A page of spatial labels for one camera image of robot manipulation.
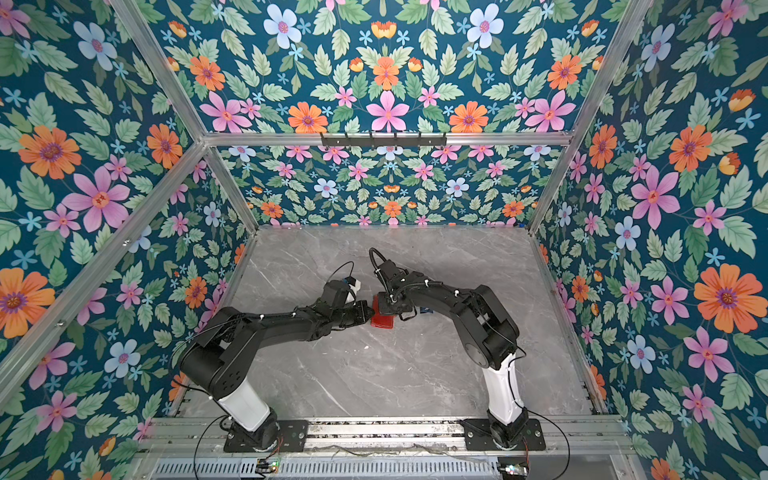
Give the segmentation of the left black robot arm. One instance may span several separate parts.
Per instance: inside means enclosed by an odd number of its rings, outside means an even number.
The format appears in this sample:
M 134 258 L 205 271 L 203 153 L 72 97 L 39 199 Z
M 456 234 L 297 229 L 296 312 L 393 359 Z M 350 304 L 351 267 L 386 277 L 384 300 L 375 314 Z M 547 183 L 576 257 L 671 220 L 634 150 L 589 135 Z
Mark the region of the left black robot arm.
M 230 418 L 228 433 L 256 451 L 278 442 L 277 415 L 248 379 L 260 350 L 314 342 L 335 331 L 368 323 L 374 309 L 365 300 L 334 305 L 318 300 L 289 312 L 255 314 L 232 307 L 220 310 L 191 341 L 180 371 Z

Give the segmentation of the red leather card holder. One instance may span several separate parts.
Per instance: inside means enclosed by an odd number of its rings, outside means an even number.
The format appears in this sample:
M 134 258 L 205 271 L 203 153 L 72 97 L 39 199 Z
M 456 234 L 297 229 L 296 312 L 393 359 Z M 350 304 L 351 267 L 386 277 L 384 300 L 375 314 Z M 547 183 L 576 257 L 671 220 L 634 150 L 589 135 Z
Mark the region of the red leather card holder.
M 375 295 L 373 297 L 372 308 L 374 314 L 370 320 L 370 325 L 374 328 L 391 330 L 394 328 L 394 317 L 391 315 L 384 315 L 381 312 L 379 297 Z

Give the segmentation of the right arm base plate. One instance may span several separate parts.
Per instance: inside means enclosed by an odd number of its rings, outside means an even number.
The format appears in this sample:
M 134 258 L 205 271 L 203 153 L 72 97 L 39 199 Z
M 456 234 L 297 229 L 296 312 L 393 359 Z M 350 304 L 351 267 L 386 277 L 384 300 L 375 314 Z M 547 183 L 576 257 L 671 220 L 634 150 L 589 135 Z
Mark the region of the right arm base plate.
M 502 425 L 488 419 L 470 418 L 459 421 L 464 430 L 468 451 L 544 451 L 545 437 L 536 419 Z

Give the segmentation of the metal hook rail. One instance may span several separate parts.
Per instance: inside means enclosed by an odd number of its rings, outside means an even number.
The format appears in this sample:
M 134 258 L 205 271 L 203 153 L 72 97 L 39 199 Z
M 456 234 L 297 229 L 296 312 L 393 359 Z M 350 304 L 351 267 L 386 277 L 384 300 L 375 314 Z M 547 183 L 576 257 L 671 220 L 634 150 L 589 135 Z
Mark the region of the metal hook rail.
M 392 134 L 321 134 L 321 145 L 325 147 L 378 148 L 395 146 L 403 148 L 442 147 L 448 145 L 444 134 L 392 133 Z

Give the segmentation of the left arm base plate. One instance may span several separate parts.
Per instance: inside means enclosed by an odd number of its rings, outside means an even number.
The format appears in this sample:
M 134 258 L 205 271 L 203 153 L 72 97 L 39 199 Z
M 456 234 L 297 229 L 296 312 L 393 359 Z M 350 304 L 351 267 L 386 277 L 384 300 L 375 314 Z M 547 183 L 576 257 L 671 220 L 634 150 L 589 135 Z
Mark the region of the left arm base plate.
M 255 431 L 233 424 L 223 447 L 226 453 L 302 452 L 308 437 L 305 420 L 268 420 Z

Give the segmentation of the white vent grille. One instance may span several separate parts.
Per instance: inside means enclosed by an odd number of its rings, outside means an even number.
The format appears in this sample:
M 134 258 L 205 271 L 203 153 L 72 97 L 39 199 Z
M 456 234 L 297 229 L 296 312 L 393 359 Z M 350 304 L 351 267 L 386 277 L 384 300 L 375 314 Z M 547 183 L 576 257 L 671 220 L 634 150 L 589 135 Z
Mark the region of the white vent grille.
M 152 479 L 499 479 L 496 463 L 451 457 L 161 460 Z

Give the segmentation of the aluminium front rail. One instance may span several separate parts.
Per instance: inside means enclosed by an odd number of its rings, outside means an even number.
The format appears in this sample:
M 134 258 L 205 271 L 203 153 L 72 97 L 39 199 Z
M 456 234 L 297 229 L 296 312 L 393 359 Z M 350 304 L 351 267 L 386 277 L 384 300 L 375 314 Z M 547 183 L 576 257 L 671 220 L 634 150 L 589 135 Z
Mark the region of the aluminium front rail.
M 254 448 L 239 446 L 226 431 L 227 421 L 211 418 L 159 420 L 138 452 L 155 457 L 245 456 Z M 378 454 L 445 455 L 632 455 L 633 442 L 617 417 L 533 416 L 523 437 L 509 448 L 490 437 L 487 421 L 462 417 L 316 417 L 288 420 L 267 453 L 280 457 L 312 454 L 363 456 Z

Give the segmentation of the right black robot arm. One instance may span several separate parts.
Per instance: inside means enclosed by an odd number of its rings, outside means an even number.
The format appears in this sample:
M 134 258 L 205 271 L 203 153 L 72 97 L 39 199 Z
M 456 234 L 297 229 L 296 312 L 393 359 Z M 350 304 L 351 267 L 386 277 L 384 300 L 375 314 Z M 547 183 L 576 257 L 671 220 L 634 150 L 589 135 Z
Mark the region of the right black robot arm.
M 520 330 L 496 294 L 486 285 L 454 287 L 391 260 L 374 273 L 383 286 L 377 294 L 381 314 L 405 321 L 407 313 L 427 308 L 453 322 L 464 351 L 483 370 L 489 435 L 504 450 L 515 446 L 529 420 L 516 375 Z

